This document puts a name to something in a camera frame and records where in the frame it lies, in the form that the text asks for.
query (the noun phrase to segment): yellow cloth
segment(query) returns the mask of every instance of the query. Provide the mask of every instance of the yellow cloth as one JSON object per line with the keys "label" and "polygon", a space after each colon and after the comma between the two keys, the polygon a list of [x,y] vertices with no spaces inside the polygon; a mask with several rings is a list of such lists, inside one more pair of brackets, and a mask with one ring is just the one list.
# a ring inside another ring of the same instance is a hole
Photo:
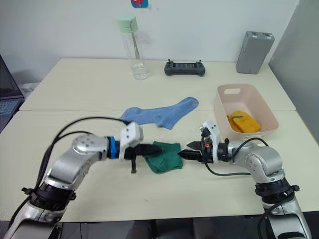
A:
{"label": "yellow cloth", "polygon": [[261,129],[261,125],[246,112],[235,111],[227,117],[230,126],[236,132],[255,133]]}

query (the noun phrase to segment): clear water bottle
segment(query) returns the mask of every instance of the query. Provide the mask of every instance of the clear water bottle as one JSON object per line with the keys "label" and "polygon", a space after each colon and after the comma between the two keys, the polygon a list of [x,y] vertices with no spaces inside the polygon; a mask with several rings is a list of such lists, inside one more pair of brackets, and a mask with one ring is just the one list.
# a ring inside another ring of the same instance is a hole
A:
{"label": "clear water bottle", "polygon": [[139,45],[136,17],[130,13],[121,14],[117,16],[116,21],[121,31],[123,45],[131,64],[133,76],[137,80],[144,80],[149,73],[145,66]]}

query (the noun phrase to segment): gray power bank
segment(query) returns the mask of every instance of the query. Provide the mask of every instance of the gray power bank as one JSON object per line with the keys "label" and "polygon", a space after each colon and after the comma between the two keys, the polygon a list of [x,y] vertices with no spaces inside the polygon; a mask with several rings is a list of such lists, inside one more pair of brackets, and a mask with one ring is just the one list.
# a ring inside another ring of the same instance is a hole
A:
{"label": "gray power bank", "polygon": [[236,64],[238,73],[257,74],[275,41],[271,33],[246,31]]}

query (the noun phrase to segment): sticker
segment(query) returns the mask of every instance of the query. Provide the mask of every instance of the sticker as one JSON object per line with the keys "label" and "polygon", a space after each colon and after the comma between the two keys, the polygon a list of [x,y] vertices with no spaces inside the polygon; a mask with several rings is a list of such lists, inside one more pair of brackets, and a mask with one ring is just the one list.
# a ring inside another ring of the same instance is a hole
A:
{"label": "sticker", "polygon": [[135,8],[140,8],[140,7],[148,7],[149,2],[148,0],[131,0],[131,4]]}

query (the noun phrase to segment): laptop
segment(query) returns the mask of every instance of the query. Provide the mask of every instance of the laptop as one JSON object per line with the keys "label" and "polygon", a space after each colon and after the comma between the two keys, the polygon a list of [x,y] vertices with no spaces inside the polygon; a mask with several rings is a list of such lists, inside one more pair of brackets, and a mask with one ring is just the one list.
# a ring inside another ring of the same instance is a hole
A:
{"label": "laptop", "polygon": [[0,55],[0,132],[23,102],[23,94]]}

